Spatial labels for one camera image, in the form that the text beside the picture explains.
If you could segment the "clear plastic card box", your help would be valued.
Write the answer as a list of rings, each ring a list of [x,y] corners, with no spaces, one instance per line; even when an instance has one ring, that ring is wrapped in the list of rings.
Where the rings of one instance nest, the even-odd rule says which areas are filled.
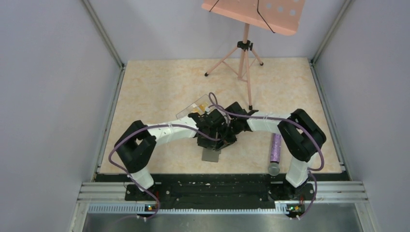
[[[188,107],[180,111],[178,114],[176,114],[177,119],[181,119],[185,116],[187,116],[190,113],[198,113],[199,115],[203,115],[205,113],[210,112],[210,107],[211,107],[211,102],[209,100],[208,95],[203,95],[199,99],[197,99],[195,102],[190,104]]]

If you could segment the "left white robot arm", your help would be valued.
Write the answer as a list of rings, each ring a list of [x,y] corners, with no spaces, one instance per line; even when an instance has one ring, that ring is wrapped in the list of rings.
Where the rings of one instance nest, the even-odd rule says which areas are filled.
[[[121,169],[137,186],[137,194],[149,200],[155,194],[155,187],[147,165],[155,147],[187,138],[197,138],[201,146],[214,146],[220,141],[218,130],[225,126],[226,118],[218,110],[209,114],[189,113],[174,121],[152,125],[134,121],[115,143],[109,161],[113,163],[112,155],[117,153],[123,163]]]

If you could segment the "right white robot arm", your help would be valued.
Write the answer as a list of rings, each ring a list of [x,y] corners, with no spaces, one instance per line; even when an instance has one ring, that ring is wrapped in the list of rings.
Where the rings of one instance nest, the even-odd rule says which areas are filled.
[[[242,123],[242,128],[252,132],[264,131],[281,135],[292,155],[288,171],[283,180],[280,193],[289,199],[297,199],[303,193],[308,175],[324,168],[322,146],[327,138],[322,129],[303,109],[296,109],[283,116],[246,112],[237,103],[223,110],[231,119]]]

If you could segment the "purple glitter microphone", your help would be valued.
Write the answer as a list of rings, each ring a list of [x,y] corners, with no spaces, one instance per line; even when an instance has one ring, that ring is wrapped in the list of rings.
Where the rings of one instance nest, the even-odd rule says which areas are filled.
[[[277,176],[280,173],[280,155],[281,155],[282,137],[278,133],[272,135],[272,144],[269,157],[268,173],[271,176]]]

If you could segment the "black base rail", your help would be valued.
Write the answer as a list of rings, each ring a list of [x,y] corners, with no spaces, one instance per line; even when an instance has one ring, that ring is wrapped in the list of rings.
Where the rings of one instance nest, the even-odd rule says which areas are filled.
[[[126,201],[147,202],[146,210],[273,209],[280,200],[306,203],[315,191],[312,177],[302,186],[285,184],[285,175],[154,174],[154,185],[142,192],[125,174],[98,174],[95,182],[121,182]]]

